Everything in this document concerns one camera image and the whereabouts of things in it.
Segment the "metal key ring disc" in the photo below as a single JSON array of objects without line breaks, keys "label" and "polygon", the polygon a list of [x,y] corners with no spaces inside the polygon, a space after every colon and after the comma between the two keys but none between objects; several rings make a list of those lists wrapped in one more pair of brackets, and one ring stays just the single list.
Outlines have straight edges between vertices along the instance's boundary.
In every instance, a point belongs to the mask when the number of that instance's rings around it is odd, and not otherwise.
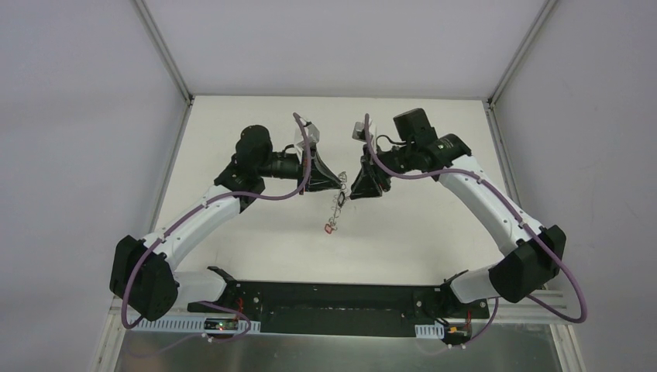
[{"label": "metal key ring disc", "polygon": [[[338,193],[339,193],[339,192],[344,192],[344,193],[346,194],[346,196],[347,196],[347,200],[346,200],[346,202],[347,202],[348,199],[349,199],[348,176],[347,176],[347,173],[346,173],[345,171],[340,172],[340,173],[338,174],[338,179],[339,179],[339,181],[340,181],[340,186],[339,186]],[[338,228],[337,228],[337,220],[338,220],[338,218],[339,218],[339,216],[340,216],[340,214],[341,214],[341,211],[342,211],[343,206],[342,206],[341,208],[337,208],[337,207],[335,206],[335,197],[336,197],[336,195],[334,196],[334,198],[333,198],[333,200],[332,200],[332,207],[331,207],[332,214],[329,216],[327,223],[331,223],[331,224],[333,224],[333,225],[336,227],[336,230],[337,230],[337,229],[338,229]]]}]

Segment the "red tagged key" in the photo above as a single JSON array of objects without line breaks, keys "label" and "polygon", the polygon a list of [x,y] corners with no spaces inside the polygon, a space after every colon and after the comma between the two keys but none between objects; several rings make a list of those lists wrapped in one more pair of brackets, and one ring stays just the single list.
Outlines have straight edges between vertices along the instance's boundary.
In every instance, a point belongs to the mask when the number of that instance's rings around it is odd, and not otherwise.
[{"label": "red tagged key", "polygon": [[331,223],[326,223],[324,226],[324,231],[327,234],[332,234],[334,231],[336,231],[336,227]]}]

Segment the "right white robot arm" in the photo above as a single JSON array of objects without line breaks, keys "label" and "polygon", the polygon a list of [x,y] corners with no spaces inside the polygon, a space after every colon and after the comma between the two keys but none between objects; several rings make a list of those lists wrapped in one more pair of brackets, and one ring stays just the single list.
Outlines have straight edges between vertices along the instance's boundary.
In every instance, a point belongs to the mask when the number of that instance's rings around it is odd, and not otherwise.
[{"label": "right white robot arm", "polygon": [[558,226],[545,227],[502,194],[457,135],[438,136],[424,109],[397,115],[394,124],[401,141],[384,151],[376,144],[373,124],[355,123],[353,139],[363,143],[363,155],[352,198],[379,198],[390,190],[394,176],[428,174],[474,214],[504,256],[448,279],[439,298],[444,314],[460,317],[480,299],[517,303],[559,274],[566,235]]}]

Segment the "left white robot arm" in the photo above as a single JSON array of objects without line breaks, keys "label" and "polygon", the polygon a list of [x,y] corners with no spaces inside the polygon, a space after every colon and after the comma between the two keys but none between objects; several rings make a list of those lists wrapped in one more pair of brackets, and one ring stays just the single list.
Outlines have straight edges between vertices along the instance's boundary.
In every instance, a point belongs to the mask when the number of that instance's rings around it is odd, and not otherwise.
[{"label": "left white robot arm", "polygon": [[229,164],[190,208],[156,232],[139,239],[125,236],[117,243],[109,289],[124,301],[123,308],[134,309],[148,321],[199,301],[217,313],[230,312],[236,293],[226,286],[227,274],[216,269],[180,271],[179,265],[221,224],[260,199],[267,178],[296,181],[298,195],[339,189],[339,178],[318,154],[319,135],[312,122],[302,122],[294,143],[276,152],[266,127],[246,127]]}]

